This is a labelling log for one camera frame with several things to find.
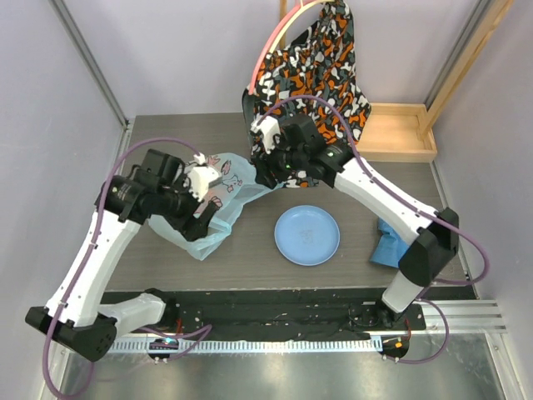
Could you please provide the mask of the light blue plastic bag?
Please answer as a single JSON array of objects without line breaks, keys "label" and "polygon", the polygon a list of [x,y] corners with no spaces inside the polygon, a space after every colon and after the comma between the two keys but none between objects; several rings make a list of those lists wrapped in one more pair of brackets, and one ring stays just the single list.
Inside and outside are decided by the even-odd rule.
[{"label": "light blue plastic bag", "polygon": [[222,181],[205,197],[207,202],[212,200],[220,209],[209,222],[204,238],[188,242],[164,217],[154,215],[148,220],[153,232],[200,261],[215,252],[230,236],[234,223],[248,203],[271,192],[270,188],[255,182],[256,170],[244,157],[225,152],[209,156],[207,163],[221,174]]}]

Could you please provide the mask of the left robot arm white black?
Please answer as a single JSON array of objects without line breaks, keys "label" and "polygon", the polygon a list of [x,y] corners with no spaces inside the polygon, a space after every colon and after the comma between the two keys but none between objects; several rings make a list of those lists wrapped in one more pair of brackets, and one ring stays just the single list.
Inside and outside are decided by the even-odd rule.
[{"label": "left robot arm white black", "polygon": [[191,164],[150,149],[126,177],[103,184],[83,245],[59,289],[25,321],[90,362],[116,338],[143,327],[166,333],[175,326],[174,297],[150,288],[117,304],[102,303],[107,284],[131,240],[152,216],[166,220],[188,242],[207,235],[218,205],[207,199],[222,175],[204,155]]}]

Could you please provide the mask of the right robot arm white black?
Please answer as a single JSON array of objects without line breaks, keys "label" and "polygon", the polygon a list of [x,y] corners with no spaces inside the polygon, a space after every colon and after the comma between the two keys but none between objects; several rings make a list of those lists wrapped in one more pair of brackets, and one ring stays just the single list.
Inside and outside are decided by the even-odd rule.
[{"label": "right robot arm white black", "polygon": [[378,325],[393,329],[406,319],[407,308],[455,257],[458,215],[420,203],[356,157],[344,142],[326,143],[305,114],[284,122],[260,117],[251,125],[256,181],[268,188],[288,183],[293,173],[324,182],[345,193],[386,221],[407,244],[399,271],[375,305]]}]

